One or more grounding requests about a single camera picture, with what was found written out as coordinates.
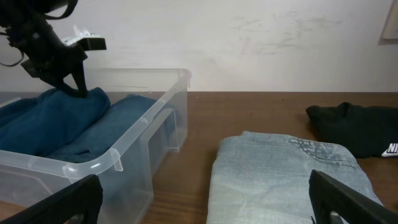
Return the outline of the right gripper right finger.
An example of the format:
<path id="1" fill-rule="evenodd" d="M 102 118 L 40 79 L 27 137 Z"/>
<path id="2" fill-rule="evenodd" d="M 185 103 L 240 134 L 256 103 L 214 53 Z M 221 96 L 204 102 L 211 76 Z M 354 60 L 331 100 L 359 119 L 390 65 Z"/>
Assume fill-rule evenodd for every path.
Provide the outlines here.
<path id="1" fill-rule="evenodd" d="M 316 224 L 395 224 L 397 213 L 365 197 L 328 174 L 313 170 L 309 196 Z"/>

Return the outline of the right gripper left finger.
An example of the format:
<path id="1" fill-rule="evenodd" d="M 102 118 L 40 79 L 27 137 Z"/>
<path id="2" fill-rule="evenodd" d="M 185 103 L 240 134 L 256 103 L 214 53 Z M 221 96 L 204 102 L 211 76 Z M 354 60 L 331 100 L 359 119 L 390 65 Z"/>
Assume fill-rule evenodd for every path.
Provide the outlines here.
<path id="1" fill-rule="evenodd" d="M 1 221 L 1 224 L 97 224 L 103 188 L 97 175 L 74 184 Z"/>

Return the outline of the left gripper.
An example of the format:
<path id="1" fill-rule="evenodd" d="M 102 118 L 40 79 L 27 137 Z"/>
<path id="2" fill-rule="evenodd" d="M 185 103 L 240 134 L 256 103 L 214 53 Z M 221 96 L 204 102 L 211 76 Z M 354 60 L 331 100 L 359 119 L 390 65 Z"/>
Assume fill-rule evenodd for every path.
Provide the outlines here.
<path id="1" fill-rule="evenodd" d="M 80 45 L 65 46 L 47 22 L 70 16 L 76 5 L 74 0 L 1 0 L 1 27 L 5 28 L 9 45 L 28 57 L 21 65 L 31 77 L 69 96 L 86 98 L 85 51 Z M 73 77 L 77 89 L 64 82 L 68 75 Z"/>

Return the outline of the teal blue shirt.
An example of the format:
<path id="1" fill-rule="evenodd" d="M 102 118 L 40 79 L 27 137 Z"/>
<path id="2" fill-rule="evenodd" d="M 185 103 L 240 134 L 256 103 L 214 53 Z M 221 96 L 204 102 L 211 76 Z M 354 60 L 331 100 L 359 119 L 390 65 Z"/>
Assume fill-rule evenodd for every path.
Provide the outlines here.
<path id="1" fill-rule="evenodd" d="M 46 156 L 74 141 L 110 107 L 100 88 L 85 98 L 50 89 L 1 107 L 1 150 Z"/>

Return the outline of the dark blue jeans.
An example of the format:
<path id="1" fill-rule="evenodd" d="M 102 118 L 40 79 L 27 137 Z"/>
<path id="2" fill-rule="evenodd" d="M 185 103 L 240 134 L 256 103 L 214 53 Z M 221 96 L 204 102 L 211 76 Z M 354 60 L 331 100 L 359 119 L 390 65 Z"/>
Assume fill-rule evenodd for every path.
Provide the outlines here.
<path id="1" fill-rule="evenodd" d="M 49 154 L 49 159 L 83 163 L 104 154 L 156 100 L 141 95 L 128 95 L 117 101 L 101 119 L 77 139 Z"/>

